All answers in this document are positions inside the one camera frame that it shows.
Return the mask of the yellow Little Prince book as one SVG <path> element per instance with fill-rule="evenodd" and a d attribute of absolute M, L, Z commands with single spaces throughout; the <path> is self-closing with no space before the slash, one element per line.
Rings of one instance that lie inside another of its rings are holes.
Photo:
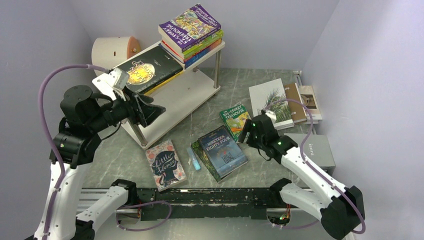
<path fill-rule="evenodd" d="M 161 82 L 160 84 L 158 84 L 157 86 L 153 87 L 152 89 L 148 90 L 147 92 L 143 93 L 143 95 L 146 96 L 151 96 L 154 92 L 158 91 L 160 88 L 162 88 L 163 86 L 165 86 L 166 84 L 168 84 L 169 82 L 171 82 L 173 79 L 175 79 L 176 77 L 178 77 L 179 75 L 183 74 L 184 70 L 177 73 L 176 75 L 170 77 L 169 79 Z"/>

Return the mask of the black Moon and Sixpence book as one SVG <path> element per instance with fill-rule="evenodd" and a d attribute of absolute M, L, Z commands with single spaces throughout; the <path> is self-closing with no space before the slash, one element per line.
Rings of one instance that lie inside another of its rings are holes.
<path fill-rule="evenodd" d="M 160 45 L 117 66 L 129 75 L 126 87 L 146 94 L 155 87 L 179 74 L 183 67 Z"/>

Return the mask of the blue Nineteen Eighty-Four book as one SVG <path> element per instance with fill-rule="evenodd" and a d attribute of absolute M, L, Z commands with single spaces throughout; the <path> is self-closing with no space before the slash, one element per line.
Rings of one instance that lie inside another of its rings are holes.
<path fill-rule="evenodd" d="M 224 125 L 201 136 L 198 142 L 212 164 L 212 169 L 221 179 L 248 162 L 248 158 Z"/>

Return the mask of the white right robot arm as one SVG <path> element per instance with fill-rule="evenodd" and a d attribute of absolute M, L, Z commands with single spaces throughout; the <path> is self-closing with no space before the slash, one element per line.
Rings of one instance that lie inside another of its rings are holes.
<path fill-rule="evenodd" d="M 287 204 L 305 211 L 335 240 L 365 232 L 362 191 L 355 185 L 347 187 L 322 170 L 304 153 L 302 144 L 278 134 L 269 116 L 248 119 L 239 141 L 264 152 L 269 160 L 292 171 L 309 187 L 305 190 L 286 178 L 279 180 L 269 197 L 275 207 Z"/>

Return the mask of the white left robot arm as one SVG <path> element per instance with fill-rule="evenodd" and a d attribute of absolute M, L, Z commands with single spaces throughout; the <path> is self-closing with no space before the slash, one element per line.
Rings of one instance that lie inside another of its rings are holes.
<path fill-rule="evenodd" d="M 99 133 L 128 120 L 147 127 L 166 109 L 153 98 L 125 89 L 115 99 L 94 93 L 87 85 L 69 88 L 60 108 L 59 132 L 51 137 L 50 186 L 33 240 L 92 240 L 115 210 L 136 207 L 141 201 L 134 182 L 115 180 L 106 195 L 78 213 L 83 181 L 102 139 Z"/>

